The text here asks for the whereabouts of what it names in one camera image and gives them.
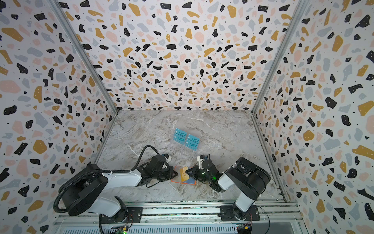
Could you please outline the orange card holder wallet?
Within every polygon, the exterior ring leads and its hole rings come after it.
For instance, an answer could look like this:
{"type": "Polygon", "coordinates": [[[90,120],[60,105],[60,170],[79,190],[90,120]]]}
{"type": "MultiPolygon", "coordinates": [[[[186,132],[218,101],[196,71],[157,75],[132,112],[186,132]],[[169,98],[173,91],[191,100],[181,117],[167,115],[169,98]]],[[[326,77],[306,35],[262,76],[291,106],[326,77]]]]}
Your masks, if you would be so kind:
{"type": "Polygon", "coordinates": [[[171,181],[174,183],[179,183],[179,184],[188,184],[188,185],[196,185],[196,180],[192,177],[190,177],[186,171],[188,169],[191,169],[191,167],[185,166],[175,166],[174,171],[178,173],[178,175],[173,178],[171,181]]]}

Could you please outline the gold VIP card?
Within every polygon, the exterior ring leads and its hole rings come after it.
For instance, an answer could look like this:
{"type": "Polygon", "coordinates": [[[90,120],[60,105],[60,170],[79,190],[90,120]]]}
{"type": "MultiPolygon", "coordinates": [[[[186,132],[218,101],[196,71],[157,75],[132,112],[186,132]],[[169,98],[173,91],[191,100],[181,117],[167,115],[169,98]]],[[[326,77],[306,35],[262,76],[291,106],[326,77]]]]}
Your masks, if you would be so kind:
{"type": "Polygon", "coordinates": [[[180,169],[180,173],[181,173],[181,182],[185,182],[187,180],[190,179],[190,176],[188,175],[187,173],[187,170],[189,169],[188,166],[185,166],[183,168],[180,169]]]}

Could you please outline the teal vip card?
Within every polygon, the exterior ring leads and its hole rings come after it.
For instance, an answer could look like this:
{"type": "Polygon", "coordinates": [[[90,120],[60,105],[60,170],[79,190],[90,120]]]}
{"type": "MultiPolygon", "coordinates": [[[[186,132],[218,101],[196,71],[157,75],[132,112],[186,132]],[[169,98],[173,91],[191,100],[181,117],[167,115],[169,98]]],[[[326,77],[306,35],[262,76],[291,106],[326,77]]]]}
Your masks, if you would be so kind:
{"type": "Polygon", "coordinates": [[[196,136],[193,136],[193,135],[189,134],[188,137],[187,137],[187,141],[188,142],[193,142],[194,144],[199,144],[200,139],[196,136]]]}
{"type": "Polygon", "coordinates": [[[186,136],[174,135],[173,140],[178,142],[179,144],[184,145],[186,141],[186,136]]]}
{"type": "Polygon", "coordinates": [[[187,136],[187,133],[185,131],[183,131],[183,130],[180,130],[180,129],[176,128],[175,132],[174,132],[174,136],[175,137],[181,137],[181,138],[185,139],[186,136],[187,136]]]}
{"type": "Polygon", "coordinates": [[[187,140],[185,141],[185,146],[194,151],[197,151],[197,148],[198,148],[198,144],[194,144],[193,142],[188,142],[187,140]]]}

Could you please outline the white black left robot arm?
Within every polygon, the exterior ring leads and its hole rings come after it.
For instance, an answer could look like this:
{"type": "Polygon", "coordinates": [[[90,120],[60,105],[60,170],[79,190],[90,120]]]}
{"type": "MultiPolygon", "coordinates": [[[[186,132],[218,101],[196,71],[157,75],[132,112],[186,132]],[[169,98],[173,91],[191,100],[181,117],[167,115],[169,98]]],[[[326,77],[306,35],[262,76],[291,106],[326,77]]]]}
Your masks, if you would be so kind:
{"type": "Polygon", "coordinates": [[[164,182],[178,176],[169,165],[169,155],[156,155],[150,162],[132,170],[103,170],[96,164],[88,165],[64,183],[54,201],[56,213],[77,216],[84,212],[102,214],[107,217],[124,218],[128,209],[120,197],[105,198],[102,193],[117,187],[139,187],[152,180],[164,182]]]}

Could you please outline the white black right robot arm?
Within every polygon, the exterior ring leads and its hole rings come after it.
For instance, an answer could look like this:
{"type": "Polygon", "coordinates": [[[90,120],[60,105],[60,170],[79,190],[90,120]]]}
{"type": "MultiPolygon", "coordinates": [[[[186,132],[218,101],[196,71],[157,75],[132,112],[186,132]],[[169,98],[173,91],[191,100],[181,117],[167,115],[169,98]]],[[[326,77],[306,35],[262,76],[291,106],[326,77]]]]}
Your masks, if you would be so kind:
{"type": "Polygon", "coordinates": [[[240,157],[224,173],[220,173],[212,160],[198,157],[199,165],[186,170],[186,174],[201,183],[208,183],[216,192],[224,192],[236,186],[241,193],[231,206],[221,206],[219,217],[222,221],[259,220],[258,207],[254,202],[266,190],[271,180],[263,168],[240,157]]]}

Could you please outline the clear acrylic card display stand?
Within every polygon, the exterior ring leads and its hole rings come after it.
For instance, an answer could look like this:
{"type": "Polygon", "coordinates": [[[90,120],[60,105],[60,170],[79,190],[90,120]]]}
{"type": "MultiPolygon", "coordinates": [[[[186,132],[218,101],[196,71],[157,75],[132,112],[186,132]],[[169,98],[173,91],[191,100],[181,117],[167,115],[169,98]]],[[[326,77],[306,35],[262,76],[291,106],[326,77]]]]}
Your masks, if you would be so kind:
{"type": "Polygon", "coordinates": [[[197,136],[187,133],[179,128],[173,130],[173,146],[176,147],[175,153],[180,156],[197,157],[201,156],[198,152],[200,139],[197,136]]]}

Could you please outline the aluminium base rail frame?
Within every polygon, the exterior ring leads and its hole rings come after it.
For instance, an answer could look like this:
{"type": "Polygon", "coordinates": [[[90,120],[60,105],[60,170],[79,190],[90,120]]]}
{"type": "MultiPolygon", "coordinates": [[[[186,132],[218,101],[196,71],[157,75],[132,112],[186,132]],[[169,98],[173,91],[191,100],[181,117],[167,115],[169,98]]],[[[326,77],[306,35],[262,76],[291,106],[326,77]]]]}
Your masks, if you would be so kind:
{"type": "Polygon", "coordinates": [[[230,201],[130,203],[140,208],[139,221],[103,223],[105,234],[306,234],[307,228],[295,203],[259,201],[245,221],[223,220],[230,201]]]}

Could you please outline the aluminium corner post left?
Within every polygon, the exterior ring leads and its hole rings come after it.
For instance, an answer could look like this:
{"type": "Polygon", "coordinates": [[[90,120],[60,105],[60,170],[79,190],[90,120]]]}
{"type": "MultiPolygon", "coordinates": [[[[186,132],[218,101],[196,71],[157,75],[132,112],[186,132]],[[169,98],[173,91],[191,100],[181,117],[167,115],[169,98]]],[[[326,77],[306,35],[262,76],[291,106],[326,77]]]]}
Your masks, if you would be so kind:
{"type": "Polygon", "coordinates": [[[66,32],[66,35],[71,40],[75,50],[77,51],[78,55],[82,59],[85,67],[88,69],[88,71],[91,73],[93,80],[95,81],[96,85],[98,86],[100,92],[104,96],[106,103],[110,107],[112,111],[114,111],[115,115],[118,114],[118,109],[115,107],[114,102],[112,98],[110,97],[109,93],[107,92],[104,84],[102,83],[101,79],[99,78],[98,73],[94,69],[93,64],[91,63],[88,55],[85,53],[85,50],[80,43],[76,33],[74,32],[74,29],[72,28],[71,24],[69,23],[67,17],[65,16],[65,13],[63,12],[62,8],[60,7],[59,1],[47,1],[48,5],[50,6],[52,12],[56,15],[56,18],[61,24],[61,27],[66,32]]]}

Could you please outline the aluminium corner post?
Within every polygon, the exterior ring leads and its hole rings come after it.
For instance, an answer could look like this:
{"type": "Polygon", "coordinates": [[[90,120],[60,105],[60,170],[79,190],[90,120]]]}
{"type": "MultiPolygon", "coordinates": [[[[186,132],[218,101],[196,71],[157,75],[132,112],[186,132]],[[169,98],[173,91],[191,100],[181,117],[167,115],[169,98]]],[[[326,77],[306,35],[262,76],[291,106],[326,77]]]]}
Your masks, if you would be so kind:
{"type": "Polygon", "coordinates": [[[63,12],[62,8],[60,7],[59,1],[47,1],[48,5],[50,6],[52,12],[56,15],[56,18],[61,24],[61,27],[66,32],[66,35],[71,40],[75,50],[77,51],[78,55],[82,59],[85,67],[88,69],[88,71],[91,73],[93,80],[95,81],[96,85],[98,86],[100,92],[104,96],[106,103],[110,107],[112,111],[114,111],[115,115],[118,114],[118,109],[115,107],[114,102],[112,98],[110,97],[109,93],[107,92],[104,84],[102,83],[101,79],[99,78],[98,73],[94,69],[93,64],[91,63],[88,55],[85,53],[85,50],[80,43],[76,33],[74,32],[74,29],[72,28],[71,24],[69,23],[67,17],[65,16],[65,13],[63,12]]]}
{"type": "Polygon", "coordinates": [[[296,7],[296,10],[293,14],[293,17],[290,21],[290,24],[287,28],[287,31],[285,32],[285,35],[284,35],[284,39],[282,40],[278,50],[277,50],[277,53],[274,57],[274,60],[273,60],[273,63],[269,69],[269,72],[265,78],[265,81],[262,85],[262,88],[259,92],[259,95],[257,97],[257,100],[253,106],[253,109],[251,111],[252,115],[255,115],[256,112],[260,109],[260,104],[262,103],[262,99],[265,97],[265,94],[266,94],[266,89],[267,89],[267,86],[270,84],[271,82],[271,79],[272,77],[275,75],[276,71],[277,71],[277,68],[288,48],[288,45],[297,29],[297,26],[301,20],[301,18],[303,17],[303,14],[308,6],[308,4],[310,3],[309,0],[301,0],[298,2],[297,4],[297,7],[296,7]]]}

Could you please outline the aluminium corner post right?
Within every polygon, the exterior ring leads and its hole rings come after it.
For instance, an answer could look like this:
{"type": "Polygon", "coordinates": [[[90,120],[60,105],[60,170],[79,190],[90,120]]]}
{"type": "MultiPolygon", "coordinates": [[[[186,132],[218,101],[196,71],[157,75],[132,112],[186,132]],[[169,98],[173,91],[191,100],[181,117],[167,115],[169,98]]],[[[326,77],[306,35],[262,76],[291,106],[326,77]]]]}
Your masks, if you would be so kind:
{"type": "Polygon", "coordinates": [[[251,111],[252,115],[255,115],[256,112],[260,109],[260,104],[262,103],[262,99],[265,97],[265,94],[266,94],[266,89],[267,89],[267,86],[270,84],[271,82],[271,79],[272,77],[275,75],[276,71],[277,71],[277,68],[288,48],[288,45],[297,29],[297,26],[301,20],[301,18],[303,17],[303,14],[308,6],[308,4],[310,3],[309,0],[301,0],[298,2],[297,4],[297,7],[296,7],[296,10],[293,14],[293,17],[290,21],[290,24],[287,28],[287,31],[285,32],[285,35],[284,35],[284,39],[282,40],[278,50],[277,50],[277,53],[274,57],[274,60],[273,60],[273,63],[269,69],[269,72],[265,78],[265,81],[262,85],[262,88],[259,92],[259,95],[257,97],[257,100],[253,106],[253,109],[251,111]]]}

